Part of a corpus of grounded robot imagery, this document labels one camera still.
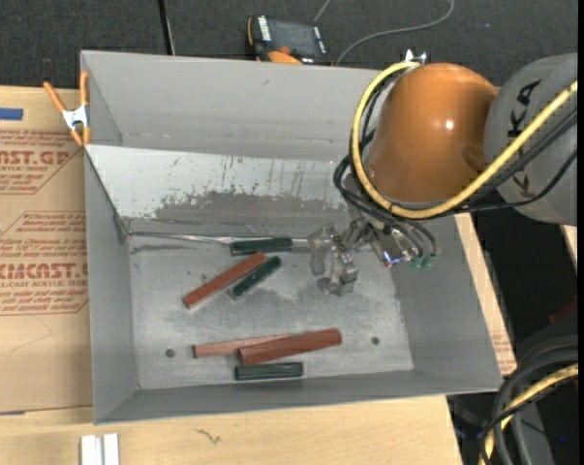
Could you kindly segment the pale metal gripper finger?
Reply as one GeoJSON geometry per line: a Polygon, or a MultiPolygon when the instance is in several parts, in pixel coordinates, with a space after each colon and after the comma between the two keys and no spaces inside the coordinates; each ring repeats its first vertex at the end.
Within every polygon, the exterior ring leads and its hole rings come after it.
{"type": "Polygon", "coordinates": [[[359,268],[350,254],[333,254],[329,274],[318,280],[318,287],[328,295],[346,295],[353,291],[358,272],[359,268]]]}
{"type": "Polygon", "coordinates": [[[329,264],[330,275],[339,271],[339,234],[334,226],[321,227],[312,232],[308,243],[311,248],[310,268],[314,275],[325,275],[326,264],[329,264]]]}

